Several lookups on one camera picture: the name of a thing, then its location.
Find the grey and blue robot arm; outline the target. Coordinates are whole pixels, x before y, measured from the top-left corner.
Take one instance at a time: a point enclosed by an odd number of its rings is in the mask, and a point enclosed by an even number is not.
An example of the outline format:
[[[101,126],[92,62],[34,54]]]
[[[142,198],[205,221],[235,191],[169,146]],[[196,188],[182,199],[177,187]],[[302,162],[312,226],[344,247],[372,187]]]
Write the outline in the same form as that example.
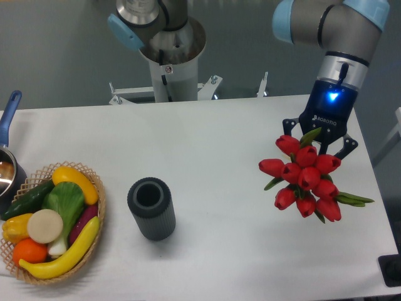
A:
[[[117,1],[108,27],[117,40],[148,61],[156,102],[199,100],[198,59],[206,32],[188,14],[186,1]],[[304,111],[283,121],[285,134],[299,125],[319,143],[320,154],[343,140],[343,159],[357,147],[347,122],[385,27],[387,1],[281,1],[273,14],[274,36],[315,44],[326,51]]]

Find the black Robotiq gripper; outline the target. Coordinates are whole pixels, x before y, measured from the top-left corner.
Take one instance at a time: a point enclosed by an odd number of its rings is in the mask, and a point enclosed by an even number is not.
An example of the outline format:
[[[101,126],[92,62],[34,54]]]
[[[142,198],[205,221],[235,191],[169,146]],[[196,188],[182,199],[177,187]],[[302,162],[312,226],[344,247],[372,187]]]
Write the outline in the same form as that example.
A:
[[[305,110],[299,118],[284,119],[283,133],[292,137],[293,129],[300,124],[304,134],[320,128],[315,141],[325,153],[330,144],[343,137],[343,147],[335,154],[344,159],[358,147],[358,142],[346,134],[347,122],[357,99],[357,91],[323,80],[315,81]]]

